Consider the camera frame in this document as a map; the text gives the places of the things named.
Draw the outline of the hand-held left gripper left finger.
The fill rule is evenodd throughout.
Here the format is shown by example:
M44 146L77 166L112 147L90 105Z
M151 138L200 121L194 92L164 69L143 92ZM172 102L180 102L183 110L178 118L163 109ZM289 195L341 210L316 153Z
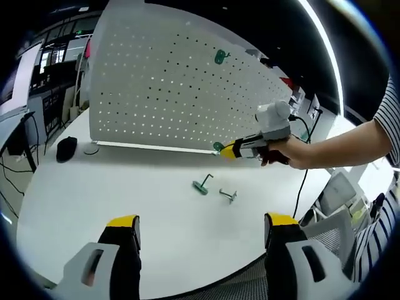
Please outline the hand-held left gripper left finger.
M63 299L139 299L139 216L110 220L97 242L87 243L64 266Z

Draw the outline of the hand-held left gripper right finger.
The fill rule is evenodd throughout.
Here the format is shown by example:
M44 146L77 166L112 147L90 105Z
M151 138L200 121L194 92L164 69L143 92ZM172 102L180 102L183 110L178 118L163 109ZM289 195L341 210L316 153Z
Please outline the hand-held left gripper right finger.
M355 235L348 212L302 227L288 215L264 216L269 299L348 299Z

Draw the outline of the person's right hand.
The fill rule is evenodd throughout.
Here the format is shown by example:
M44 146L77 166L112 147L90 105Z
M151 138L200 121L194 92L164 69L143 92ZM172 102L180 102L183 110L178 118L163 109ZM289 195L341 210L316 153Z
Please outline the person's right hand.
M271 141L266 147L259 148L261 166L281 163L294 169L308 169L309 150L306 143L293 136Z

